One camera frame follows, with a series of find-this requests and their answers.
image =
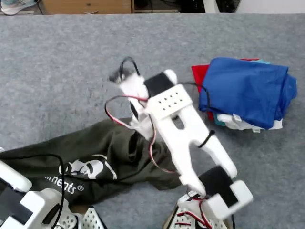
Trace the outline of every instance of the white bracket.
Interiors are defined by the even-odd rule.
[[[146,112],[152,116],[154,125],[169,148],[182,184],[205,196],[205,188],[192,167],[189,146],[191,143],[199,146],[209,135],[209,130],[193,107],[187,91],[179,84],[150,98]],[[184,129],[175,126],[172,115],[179,116]],[[237,175],[234,163],[216,136],[212,136],[202,149],[231,178]]]

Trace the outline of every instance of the folded clothes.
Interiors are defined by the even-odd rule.
[[[259,59],[242,59],[244,61],[259,61]],[[197,85],[202,85],[203,80],[205,78],[206,72],[209,69],[209,64],[205,65],[193,65],[192,66],[192,72],[194,75],[194,79]],[[211,121],[214,121],[214,115],[212,112],[208,112],[208,118]]]
[[[245,130],[245,129],[253,129],[253,130],[260,130],[262,128],[251,125],[243,120],[237,120],[234,116],[230,114],[217,114],[217,120],[219,123],[224,123],[224,125],[233,130]],[[282,124],[283,120],[280,121],[274,120],[273,126],[269,130],[278,130],[283,128]]]
[[[235,114],[251,125],[270,129],[274,120],[283,119],[296,97],[296,79],[287,72],[286,66],[216,58],[203,82],[210,93],[210,110]],[[199,109],[206,108],[206,94],[201,92]]]

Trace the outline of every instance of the perforated white plate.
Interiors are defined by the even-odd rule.
[[[94,208],[89,208],[84,215],[82,229],[105,229]]]

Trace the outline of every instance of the blue cloth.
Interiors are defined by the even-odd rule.
[[[215,58],[203,81],[210,93],[210,111],[236,114],[252,125],[269,129],[274,120],[284,118],[296,97],[296,79],[288,67]],[[199,109],[206,111],[206,93],[201,91]]]

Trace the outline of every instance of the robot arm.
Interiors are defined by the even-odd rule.
[[[202,197],[212,195],[203,204],[203,211],[207,217],[222,220],[253,200],[243,181],[232,181],[237,176],[237,169],[218,138],[213,135],[201,146],[210,132],[193,107],[193,102],[184,87],[177,84],[177,76],[172,70],[166,70],[146,81],[142,76],[131,73],[124,75],[123,80],[116,83],[124,94],[148,99],[145,105],[140,105],[136,99],[130,99],[133,113],[131,126],[149,139],[153,134],[153,127],[148,118],[150,115],[153,125],[171,152],[181,183]],[[173,117],[176,116],[182,121],[183,129],[178,129],[174,124]],[[202,182],[193,170],[190,143],[200,146],[217,165],[217,169],[205,176],[205,182]],[[232,197],[229,200],[223,196],[227,196],[228,192]],[[198,205],[181,204],[183,208],[192,212],[200,212]]]

